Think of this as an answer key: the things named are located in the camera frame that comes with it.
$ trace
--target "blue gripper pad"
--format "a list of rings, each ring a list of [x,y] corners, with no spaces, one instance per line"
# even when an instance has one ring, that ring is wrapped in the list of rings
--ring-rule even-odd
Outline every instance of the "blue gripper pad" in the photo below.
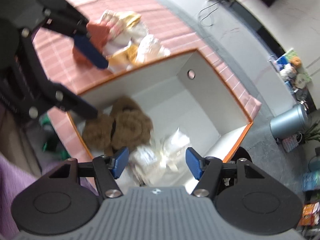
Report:
[[[127,147],[121,148],[119,151],[117,151],[115,159],[115,166],[111,170],[111,174],[114,179],[119,179],[122,171],[128,164],[129,149]]]
[[[195,179],[199,180],[204,173],[201,167],[203,158],[192,148],[186,150],[186,163]]]
[[[109,65],[108,61],[90,42],[89,38],[84,35],[75,35],[73,37],[75,46],[88,60],[90,60],[97,68],[106,69]]]

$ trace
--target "orange edge trim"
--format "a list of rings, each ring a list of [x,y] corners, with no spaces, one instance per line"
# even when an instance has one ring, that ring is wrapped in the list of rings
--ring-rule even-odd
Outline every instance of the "orange edge trim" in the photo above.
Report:
[[[243,130],[242,134],[240,135],[240,137],[238,138],[238,140],[236,141],[235,145],[232,147],[232,149],[230,150],[230,152],[227,154],[226,157],[224,157],[223,162],[227,163],[229,162],[233,155],[235,155],[235,152],[237,151],[237,149],[239,148],[240,144],[242,143],[244,137],[247,135],[250,127],[253,125],[253,122],[250,122],[249,124],[247,124],[246,128]]]
[[[82,146],[84,147],[85,151],[87,152],[87,154],[89,155],[89,157],[90,157],[91,159],[93,159],[93,156],[92,156],[90,150],[88,149],[88,147],[87,147],[86,144],[84,143],[84,141],[83,141],[83,139],[82,139],[82,136],[80,135],[80,133],[79,133],[79,131],[78,131],[76,125],[75,125],[75,122],[73,121],[73,119],[72,119],[71,115],[69,114],[69,112],[67,112],[67,117],[68,117],[69,121],[71,122],[71,125],[72,125],[73,129],[76,131],[77,136],[78,136],[78,138],[80,139],[80,142],[81,142]]]
[[[226,83],[225,80],[223,80],[222,76],[218,73],[218,71],[215,69],[214,65],[205,57],[205,55],[198,49],[198,48],[193,48],[193,49],[187,49],[187,50],[184,50],[184,51],[180,51],[180,52],[177,52],[177,53],[173,53],[167,57],[163,57],[163,58],[160,58],[160,59],[155,59],[155,60],[152,60],[146,64],[143,64],[143,65],[136,65],[133,69],[131,70],[123,70],[123,71],[120,71],[119,73],[117,74],[111,74],[110,76],[108,76],[106,79],[100,81],[99,83],[95,83],[93,85],[90,85],[88,86],[87,88],[84,88],[83,90],[80,90],[77,94],[78,95],[83,95],[84,93],[87,93],[93,89],[96,89],[97,87],[101,86],[101,85],[104,85],[105,83],[111,81],[111,80],[115,80],[119,77],[122,77],[124,75],[128,75],[132,72],[135,72],[137,70],[140,70],[142,68],[146,68],[152,64],[155,64],[155,63],[159,63],[159,62],[162,62],[164,60],[167,60],[169,58],[175,58],[177,56],[180,56],[180,55],[183,55],[183,54],[188,54],[188,53],[191,53],[191,52],[198,52],[203,58],[204,60],[212,67],[213,71],[217,74],[217,76],[220,78],[220,80],[222,81],[222,83],[225,85],[225,87],[229,90],[230,94],[232,95],[232,97],[235,99],[235,101],[237,102],[238,106],[241,108],[241,110],[243,111],[243,113],[245,114],[245,116],[247,117],[248,121],[249,121],[249,124],[247,125],[247,127],[244,129],[244,131],[242,132],[241,136],[239,137],[239,139],[236,141],[235,145],[232,147],[232,149],[230,150],[230,152],[227,154],[227,156],[223,159],[223,162],[226,163],[226,162],[229,162],[234,153],[236,152],[236,150],[239,148],[240,144],[242,143],[245,135],[247,134],[248,130],[250,129],[250,127],[252,126],[253,124],[253,120],[252,118],[249,116],[248,112],[245,110],[244,106],[241,104],[241,102],[239,101],[239,99],[236,97],[236,95],[233,93],[231,87],[229,86],[229,84]],[[77,133],[77,136],[78,138],[80,139],[82,145],[84,146],[84,149],[86,150],[86,152],[88,153],[88,155],[90,156],[91,159],[93,159],[93,156],[90,152],[90,150],[88,149],[88,147],[86,146],[86,144],[84,143],[83,139],[82,139],[82,136],[80,135],[78,129],[76,128],[76,125],[75,123],[73,122],[73,119],[71,117],[71,115],[69,113],[67,113],[67,117],[69,119],[69,121],[71,122],[71,125],[73,126],[73,129],[76,131]]]

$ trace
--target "orange cloth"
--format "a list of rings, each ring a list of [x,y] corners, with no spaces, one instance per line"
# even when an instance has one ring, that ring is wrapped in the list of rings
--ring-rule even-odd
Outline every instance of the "orange cloth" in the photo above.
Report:
[[[90,42],[95,48],[102,53],[103,46],[107,43],[110,28],[103,23],[87,24],[87,30],[91,34]],[[75,46],[72,48],[72,54],[77,64],[93,66],[90,60],[87,59]]]

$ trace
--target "orange package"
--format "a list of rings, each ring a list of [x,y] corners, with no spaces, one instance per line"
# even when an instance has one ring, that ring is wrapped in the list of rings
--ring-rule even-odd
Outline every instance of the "orange package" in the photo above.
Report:
[[[107,43],[110,28],[103,23],[92,23],[87,24],[87,30],[91,34],[90,42],[95,48],[102,53],[103,47]],[[92,62],[87,59],[75,46],[72,48],[72,54],[77,64],[86,66],[93,66]]]
[[[302,217],[299,221],[300,226],[314,226],[319,223],[320,203],[304,205]]]

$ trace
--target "beige fabric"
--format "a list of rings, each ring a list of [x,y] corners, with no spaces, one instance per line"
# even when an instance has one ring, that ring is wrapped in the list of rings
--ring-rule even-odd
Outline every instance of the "beige fabric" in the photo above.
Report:
[[[9,111],[5,111],[0,127],[0,152],[24,171],[36,177],[41,176],[38,161],[26,135]]]

